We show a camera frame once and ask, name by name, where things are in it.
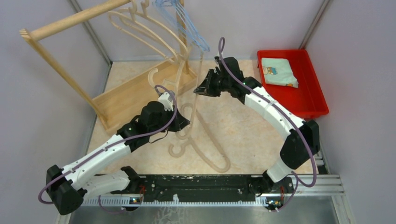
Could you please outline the beige plastic hanger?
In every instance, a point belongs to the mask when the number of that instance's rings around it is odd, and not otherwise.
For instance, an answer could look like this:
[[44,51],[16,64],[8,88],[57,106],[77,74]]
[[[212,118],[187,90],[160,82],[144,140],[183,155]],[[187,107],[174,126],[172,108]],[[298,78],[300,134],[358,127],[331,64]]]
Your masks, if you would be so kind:
[[[150,2],[148,0],[144,0],[141,2],[141,9],[142,11],[138,11],[138,6],[135,0],[130,1],[132,6],[127,7],[127,8],[120,8],[117,11],[111,11],[108,12],[108,19],[110,23],[116,27],[118,30],[124,32],[125,34],[130,35],[131,37],[139,40],[140,42],[144,43],[148,47],[150,47],[153,51],[155,51],[157,54],[162,56],[166,61],[170,63],[178,63],[182,60],[186,61],[189,58],[190,52],[191,52],[191,45],[187,44],[187,36],[186,34],[182,33],[182,28],[179,28],[178,26],[180,25],[179,22],[176,23],[176,28],[173,31],[170,29],[168,26],[164,25],[160,21],[156,20],[155,18],[149,16],[147,12],[147,8],[150,5]],[[130,31],[118,26],[114,21],[113,17],[116,17],[120,20],[120,22],[131,28],[132,30],[137,31],[141,35],[145,36],[148,39],[151,39],[152,41],[156,42],[158,45],[164,47],[167,49],[171,56],[167,56],[165,53],[163,53],[159,48],[156,46],[150,44],[146,40],[138,37],[137,35],[131,33]],[[150,29],[148,26],[144,25],[143,23],[139,22],[136,17],[141,17],[144,20],[150,22],[151,24],[159,27],[160,29],[164,30],[167,34],[170,35],[172,39],[174,39],[178,44],[179,44],[179,49],[180,51],[177,52],[175,48],[170,46],[158,33]]]
[[[160,84],[162,87],[166,87],[166,86],[173,87],[174,90],[172,92],[174,92],[174,97],[177,97],[179,94],[186,92],[187,90],[191,89],[194,86],[195,87],[198,86],[199,74],[202,69],[203,54],[201,54],[201,56],[200,56],[198,72],[194,72],[190,69],[190,67],[188,65],[189,55],[190,54],[187,53],[185,58],[183,58],[183,59],[179,58],[177,64],[175,64],[175,66],[177,66],[177,71],[175,72],[176,79],[175,80],[164,79],[163,82]],[[149,82],[150,86],[155,89],[157,95],[160,96],[163,92],[160,92],[157,89],[157,87],[159,85],[155,84],[155,82],[153,80],[153,76],[155,76],[159,72],[158,68],[159,68],[159,66],[154,67],[153,69],[151,69],[149,71],[148,82]],[[187,128],[184,135],[182,135],[178,132],[176,133],[176,136],[181,140],[187,139],[191,136],[192,126],[194,124],[195,115],[197,113],[197,109],[196,109],[197,99],[198,99],[197,97],[194,98],[193,104],[184,104],[181,106],[182,112],[184,111],[185,107],[188,107],[188,106],[192,107],[190,127]]]
[[224,174],[231,168],[231,160],[221,143],[216,139],[209,125],[197,110],[197,104],[185,103],[181,106],[182,115],[190,117],[190,124],[175,137],[180,140],[179,149],[174,149],[174,144],[168,147],[168,153],[174,158],[182,157],[188,148],[192,148],[200,159],[212,170]]
[[144,20],[157,25],[168,31],[169,34],[174,35],[170,29],[165,25],[155,20],[148,15],[147,8],[149,7],[149,1],[144,0],[141,2],[142,11],[138,11],[138,6],[135,0],[130,1],[131,5],[127,8],[120,8],[115,11],[109,11],[107,17],[110,23],[119,31],[129,35],[130,37],[145,44],[159,56],[163,57],[166,61],[176,64],[181,55],[176,52],[159,34],[150,29],[148,26],[137,20],[137,17],[141,17]]

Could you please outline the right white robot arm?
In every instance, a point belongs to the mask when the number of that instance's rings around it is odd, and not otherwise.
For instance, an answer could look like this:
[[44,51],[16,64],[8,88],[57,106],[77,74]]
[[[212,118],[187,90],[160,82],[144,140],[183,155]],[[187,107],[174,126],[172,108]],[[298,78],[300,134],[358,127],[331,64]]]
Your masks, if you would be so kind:
[[243,105],[253,109],[269,122],[284,138],[280,157],[263,173],[259,193],[276,192],[281,180],[306,161],[315,164],[314,155],[320,151],[319,126],[313,121],[294,115],[274,100],[254,77],[244,77],[234,57],[214,58],[217,66],[210,69],[194,93],[219,97],[228,92]]

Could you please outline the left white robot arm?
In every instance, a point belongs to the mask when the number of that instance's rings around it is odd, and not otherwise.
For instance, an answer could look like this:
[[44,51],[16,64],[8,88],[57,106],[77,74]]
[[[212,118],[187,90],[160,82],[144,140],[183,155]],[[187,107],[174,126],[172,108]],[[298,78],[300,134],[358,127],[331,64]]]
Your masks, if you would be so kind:
[[141,179],[130,166],[107,175],[98,172],[149,143],[152,135],[176,133],[190,123],[175,106],[173,93],[164,92],[157,101],[148,102],[139,115],[123,125],[102,146],[62,168],[57,165],[50,167],[45,191],[51,203],[60,215],[67,215],[83,202],[102,194],[138,193],[142,188]]

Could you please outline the wooden clothes rack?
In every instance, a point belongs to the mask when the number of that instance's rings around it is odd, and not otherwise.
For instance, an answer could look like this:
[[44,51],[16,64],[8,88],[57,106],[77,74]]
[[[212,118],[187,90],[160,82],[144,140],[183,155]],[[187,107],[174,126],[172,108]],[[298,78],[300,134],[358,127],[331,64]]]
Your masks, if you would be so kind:
[[[157,93],[148,82],[148,74],[151,69],[159,66],[159,72],[153,76],[155,84],[161,84],[164,79],[175,80],[177,66],[166,61],[164,58],[161,62],[137,74],[136,76],[121,82],[121,84],[111,88],[92,98],[83,88],[73,79],[65,68],[45,49],[40,43],[41,40],[67,30],[73,26],[85,23],[88,20],[106,14],[109,11],[115,11],[120,8],[132,6],[131,0],[108,0],[91,8],[77,12],[71,16],[38,28],[34,31],[26,29],[20,30],[21,37],[34,49],[43,60],[47,62],[67,83],[79,94],[95,111],[104,130],[113,134],[124,123],[129,121],[135,114],[141,111],[146,102],[157,99]],[[173,7],[173,0],[155,0],[149,1],[147,8],[149,16],[168,26],[173,31],[176,28],[176,12]],[[158,33],[170,46],[180,51],[179,44],[170,37],[164,30],[151,24],[141,17],[137,20],[150,29]],[[187,44],[191,45],[191,51],[197,46],[190,38],[187,38]]]

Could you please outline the folded light green cloth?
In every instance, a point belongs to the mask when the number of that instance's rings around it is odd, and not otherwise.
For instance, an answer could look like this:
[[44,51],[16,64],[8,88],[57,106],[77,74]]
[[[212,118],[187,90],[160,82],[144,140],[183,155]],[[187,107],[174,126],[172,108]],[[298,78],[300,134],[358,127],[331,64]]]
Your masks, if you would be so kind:
[[263,57],[261,66],[266,84],[298,88],[298,80],[288,59]]

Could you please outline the red plastic bin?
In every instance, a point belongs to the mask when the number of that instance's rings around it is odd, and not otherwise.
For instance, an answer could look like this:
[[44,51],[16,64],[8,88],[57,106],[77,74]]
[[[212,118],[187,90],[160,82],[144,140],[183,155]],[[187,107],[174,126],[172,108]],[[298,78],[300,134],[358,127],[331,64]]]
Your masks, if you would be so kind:
[[[293,75],[298,81],[298,88],[267,84],[261,64],[263,58],[289,60]],[[257,62],[263,87],[290,112],[303,119],[316,119],[329,113],[314,67],[305,49],[259,50]]]

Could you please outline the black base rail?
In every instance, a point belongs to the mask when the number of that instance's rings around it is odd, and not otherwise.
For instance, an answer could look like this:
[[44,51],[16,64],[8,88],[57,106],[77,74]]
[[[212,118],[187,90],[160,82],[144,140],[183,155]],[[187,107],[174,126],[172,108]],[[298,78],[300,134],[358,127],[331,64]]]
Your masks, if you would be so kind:
[[292,193],[290,177],[277,183],[262,175],[145,175],[133,189],[111,194],[143,195],[144,202],[171,202],[177,195],[183,203],[253,202],[265,194]]

